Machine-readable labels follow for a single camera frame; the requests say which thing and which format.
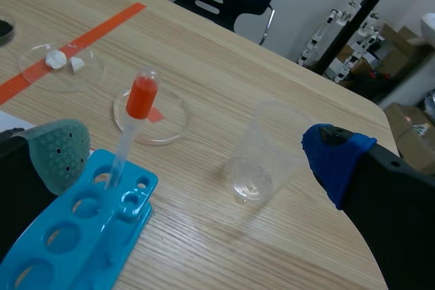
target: blue gripper pad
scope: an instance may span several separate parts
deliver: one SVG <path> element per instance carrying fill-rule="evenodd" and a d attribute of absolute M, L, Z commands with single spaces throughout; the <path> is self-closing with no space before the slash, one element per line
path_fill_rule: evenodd
<path fill-rule="evenodd" d="M 115 283 L 144 225 L 157 176 L 127 162 L 117 187 L 95 183 L 114 155 L 95 151 L 79 181 L 16 241 L 0 265 L 0 289 L 104 290 Z"/>
<path fill-rule="evenodd" d="M 343 197 L 358 160 L 377 140 L 355 132 L 345 143 L 331 146 L 321 137 L 320 128 L 326 126 L 331 125 L 317 124 L 310 127 L 302 138 L 302 148 L 310 169 L 321 180 L 336 208 L 341 210 Z"/>

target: wooden table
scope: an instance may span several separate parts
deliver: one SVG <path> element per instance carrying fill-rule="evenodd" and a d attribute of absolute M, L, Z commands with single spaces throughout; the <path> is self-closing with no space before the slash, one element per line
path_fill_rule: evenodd
<path fill-rule="evenodd" d="M 29 44 L 72 40 L 136 1 L 147 9 L 92 46 L 107 63 L 99 86 L 73 94 L 31 86 L 0 107 L 34 124 L 75 117 L 94 148 L 113 151 L 112 101 L 138 67 L 157 67 L 189 103 L 194 123 L 182 140 L 132 148 L 130 159 L 160 181 L 156 214 L 115 289 L 385 289 L 366 243 L 308 167 L 262 208 L 238 203 L 222 179 L 264 98 L 396 151 L 385 115 L 368 100 L 165 0 L 1 0 L 18 34 L 0 48 L 0 82 L 18 73 L 16 57 Z"/>

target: clear plastic cup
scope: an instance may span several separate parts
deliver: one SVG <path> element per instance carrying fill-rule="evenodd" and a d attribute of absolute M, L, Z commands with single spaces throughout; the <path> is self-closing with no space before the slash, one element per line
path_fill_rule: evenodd
<path fill-rule="evenodd" d="M 260 103 L 225 164 L 224 174 L 244 200 L 265 202 L 308 164 L 302 136 L 314 125 L 302 110 L 283 101 Z"/>

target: dropper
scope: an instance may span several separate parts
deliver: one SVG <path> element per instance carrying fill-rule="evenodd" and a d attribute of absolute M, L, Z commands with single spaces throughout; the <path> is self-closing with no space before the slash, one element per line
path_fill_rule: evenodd
<path fill-rule="evenodd" d="M 127 101 L 125 128 L 115 153 L 109 177 L 106 180 L 106 189 L 116 187 L 119 184 L 131 143 L 143 121 L 147 119 L 152 103 L 156 98 L 159 83 L 160 74 L 154 68 L 144 67 L 138 72 Z"/>

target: petri dish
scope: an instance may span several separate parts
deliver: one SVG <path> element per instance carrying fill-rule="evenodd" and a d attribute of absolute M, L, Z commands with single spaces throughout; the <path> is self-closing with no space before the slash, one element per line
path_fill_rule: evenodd
<path fill-rule="evenodd" d="M 15 20 L 11 14 L 0 10 L 0 46 L 8 44 L 15 38 Z"/>
<path fill-rule="evenodd" d="M 126 104 L 131 88 L 122 91 L 114 101 L 114 120 L 121 131 L 124 131 Z M 138 130 L 135 141 L 146 145 L 170 144 L 186 133 L 192 114 L 188 104 L 172 91 L 159 86 L 153 106 L 160 112 L 158 121 L 146 119 Z"/>
<path fill-rule="evenodd" d="M 53 69 L 42 78 L 28 69 L 35 63 L 44 60 L 47 53 L 62 47 L 65 52 L 74 53 L 74 57 L 84 61 L 84 67 L 78 72 L 73 72 L 71 61 L 60 69 Z M 91 49 L 81 48 L 74 43 L 40 42 L 29 46 L 18 57 L 18 67 L 22 76 L 31 84 L 50 92 L 81 92 L 98 84 L 104 73 L 104 61 L 101 60 Z"/>

